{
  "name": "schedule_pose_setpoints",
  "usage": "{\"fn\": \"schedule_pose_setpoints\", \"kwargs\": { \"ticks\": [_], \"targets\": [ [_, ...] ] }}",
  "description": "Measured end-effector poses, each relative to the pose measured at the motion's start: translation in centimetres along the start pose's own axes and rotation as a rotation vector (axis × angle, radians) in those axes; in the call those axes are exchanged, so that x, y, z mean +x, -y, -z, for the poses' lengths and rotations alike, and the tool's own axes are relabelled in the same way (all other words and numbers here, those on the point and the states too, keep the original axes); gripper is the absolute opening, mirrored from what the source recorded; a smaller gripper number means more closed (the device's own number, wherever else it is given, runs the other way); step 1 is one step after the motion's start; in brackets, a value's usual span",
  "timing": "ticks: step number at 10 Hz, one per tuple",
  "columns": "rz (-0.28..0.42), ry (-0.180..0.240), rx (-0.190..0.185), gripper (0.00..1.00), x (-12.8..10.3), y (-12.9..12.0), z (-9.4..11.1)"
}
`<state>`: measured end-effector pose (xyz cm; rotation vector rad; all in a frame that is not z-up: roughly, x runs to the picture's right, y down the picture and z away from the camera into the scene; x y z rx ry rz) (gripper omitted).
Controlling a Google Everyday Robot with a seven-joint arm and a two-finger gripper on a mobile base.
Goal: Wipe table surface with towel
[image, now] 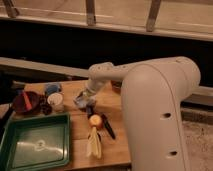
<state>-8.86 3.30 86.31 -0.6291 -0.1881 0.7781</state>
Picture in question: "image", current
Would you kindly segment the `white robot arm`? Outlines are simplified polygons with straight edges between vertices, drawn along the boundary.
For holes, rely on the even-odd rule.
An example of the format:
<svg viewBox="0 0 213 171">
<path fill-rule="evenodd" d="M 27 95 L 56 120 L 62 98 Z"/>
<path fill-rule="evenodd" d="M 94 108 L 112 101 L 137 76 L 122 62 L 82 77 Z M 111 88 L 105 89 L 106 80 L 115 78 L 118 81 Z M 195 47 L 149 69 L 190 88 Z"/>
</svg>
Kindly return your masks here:
<svg viewBox="0 0 213 171">
<path fill-rule="evenodd" d="M 95 95 L 109 80 L 120 81 L 121 108 L 132 171 L 191 171 L 180 103 L 200 83 L 200 71 L 186 57 L 170 57 L 89 68 L 85 91 Z"/>
</svg>

